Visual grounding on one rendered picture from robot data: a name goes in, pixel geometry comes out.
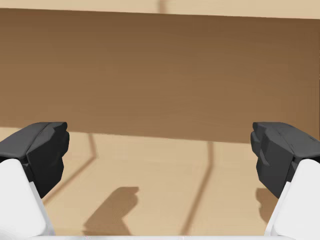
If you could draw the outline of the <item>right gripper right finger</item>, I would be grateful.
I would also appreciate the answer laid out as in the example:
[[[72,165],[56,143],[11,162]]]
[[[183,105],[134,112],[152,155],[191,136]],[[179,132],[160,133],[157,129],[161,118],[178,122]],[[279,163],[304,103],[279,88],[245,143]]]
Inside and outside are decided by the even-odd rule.
[[[254,122],[260,182],[278,199],[265,236],[320,237],[320,141],[282,122]]]

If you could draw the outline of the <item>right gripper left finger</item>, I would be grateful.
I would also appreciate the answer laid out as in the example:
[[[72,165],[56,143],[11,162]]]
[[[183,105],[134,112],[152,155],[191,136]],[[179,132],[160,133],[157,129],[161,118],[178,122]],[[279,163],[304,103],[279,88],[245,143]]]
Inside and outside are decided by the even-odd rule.
[[[37,122],[0,141],[0,238],[53,236],[42,199],[60,182],[66,122]]]

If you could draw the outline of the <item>pale wooden shelf unit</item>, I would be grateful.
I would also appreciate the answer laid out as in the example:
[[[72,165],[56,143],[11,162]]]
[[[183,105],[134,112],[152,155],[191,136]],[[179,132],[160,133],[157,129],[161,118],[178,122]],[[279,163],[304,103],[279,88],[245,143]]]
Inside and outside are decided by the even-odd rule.
[[[0,140],[56,121],[58,236],[261,236],[252,124],[320,138],[320,0],[0,0]]]

